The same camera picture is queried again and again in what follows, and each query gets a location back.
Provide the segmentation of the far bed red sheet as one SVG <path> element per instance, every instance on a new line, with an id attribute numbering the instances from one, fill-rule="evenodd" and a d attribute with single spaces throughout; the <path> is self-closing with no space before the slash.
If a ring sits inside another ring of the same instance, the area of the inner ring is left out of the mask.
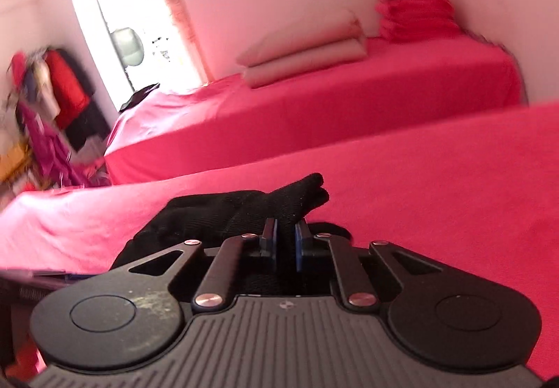
<path id="1" fill-rule="evenodd" d="M 150 93 L 118 119 L 105 162 L 116 185 L 238 166 L 524 103 L 515 59 L 468 36 L 392 44 L 253 89 L 239 75 L 190 94 Z"/>

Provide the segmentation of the wooden shelf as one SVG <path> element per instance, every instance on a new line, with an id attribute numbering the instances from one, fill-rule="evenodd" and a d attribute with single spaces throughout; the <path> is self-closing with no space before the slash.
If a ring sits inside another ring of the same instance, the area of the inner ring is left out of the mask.
<path id="1" fill-rule="evenodd" d="M 28 143 L 20 142 L 1 156 L 0 181 L 13 182 L 32 164 L 32 151 Z"/>

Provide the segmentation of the bright window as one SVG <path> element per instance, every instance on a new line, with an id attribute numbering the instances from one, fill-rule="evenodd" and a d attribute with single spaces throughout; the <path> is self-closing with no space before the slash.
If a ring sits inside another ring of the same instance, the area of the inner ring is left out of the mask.
<path id="1" fill-rule="evenodd" d="M 165 0 L 71 1 L 115 109 L 148 85 L 177 94 L 203 85 Z"/>

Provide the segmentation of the near bed pink blanket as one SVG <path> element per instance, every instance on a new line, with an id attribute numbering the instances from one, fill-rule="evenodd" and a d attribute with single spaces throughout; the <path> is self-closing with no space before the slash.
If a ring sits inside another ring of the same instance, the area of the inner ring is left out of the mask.
<path id="1" fill-rule="evenodd" d="M 523 292 L 543 319 L 531 369 L 558 372 L 558 107 L 403 130 L 166 181 L 21 194 L 1 214 L 1 265 L 106 271 L 172 198 L 271 191 L 318 172 L 313 221 L 387 240 Z"/>

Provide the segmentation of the lower beige folded pillow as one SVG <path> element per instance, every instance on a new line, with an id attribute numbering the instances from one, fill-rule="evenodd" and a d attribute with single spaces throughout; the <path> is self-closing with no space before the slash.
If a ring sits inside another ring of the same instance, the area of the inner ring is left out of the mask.
<path id="1" fill-rule="evenodd" d="M 250 88 L 259 88 L 338 64 L 358 62 L 366 57 L 367 48 L 363 39 L 344 39 L 248 67 L 242 73 L 242 79 Z"/>

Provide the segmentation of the black knit pants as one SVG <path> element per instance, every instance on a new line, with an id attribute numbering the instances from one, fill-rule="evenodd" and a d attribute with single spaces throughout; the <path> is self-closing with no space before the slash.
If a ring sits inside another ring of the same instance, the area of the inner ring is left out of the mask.
<path id="1" fill-rule="evenodd" d="M 323 176 L 312 173 L 269 193 L 238 190 L 175 197 L 127 241 L 111 268 L 188 239 L 214 248 L 229 237 L 259 235 L 269 218 L 278 221 L 281 229 L 289 229 L 329 201 L 323 185 Z"/>

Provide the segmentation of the magenta hanging garment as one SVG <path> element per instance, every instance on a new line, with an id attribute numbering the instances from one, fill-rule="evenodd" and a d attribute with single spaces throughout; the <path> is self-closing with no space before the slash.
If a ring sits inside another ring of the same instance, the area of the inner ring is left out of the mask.
<path id="1" fill-rule="evenodd" d="M 22 100 L 15 107 L 18 124 L 25 130 L 40 174 L 63 187 L 89 187 L 88 178 L 70 162 L 70 151 L 57 131 Z"/>

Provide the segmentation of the red crumpled blanket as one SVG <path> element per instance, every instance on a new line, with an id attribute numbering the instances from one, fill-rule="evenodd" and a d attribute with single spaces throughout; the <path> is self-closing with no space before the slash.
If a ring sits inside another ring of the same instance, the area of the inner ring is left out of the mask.
<path id="1" fill-rule="evenodd" d="M 388 42 L 408 43 L 462 35 L 449 0 L 377 0 L 379 34 Z"/>

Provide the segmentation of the red and black hanging clothes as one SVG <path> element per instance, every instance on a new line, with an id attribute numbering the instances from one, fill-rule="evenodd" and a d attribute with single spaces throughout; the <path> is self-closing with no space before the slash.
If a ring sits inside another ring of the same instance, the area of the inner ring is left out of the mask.
<path id="1" fill-rule="evenodd" d="M 14 91 L 65 134 L 72 149 L 110 133 L 95 101 L 95 89 L 84 69 L 67 50 L 47 47 L 28 55 L 16 52 L 8 66 Z"/>

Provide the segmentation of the black garment on far bed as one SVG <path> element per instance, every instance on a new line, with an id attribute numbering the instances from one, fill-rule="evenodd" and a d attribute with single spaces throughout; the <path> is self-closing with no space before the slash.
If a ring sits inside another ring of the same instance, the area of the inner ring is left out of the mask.
<path id="1" fill-rule="evenodd" d="M 123 114 L 127 110 L 131 110 L 136 107 L 140 102 L 142 102 L 150 93 L 157 90 L 160 87 L 160 83 L 148 85 L 138 91 L 133 92 L 131 97 L 121 105 L 119 112 Z"/>

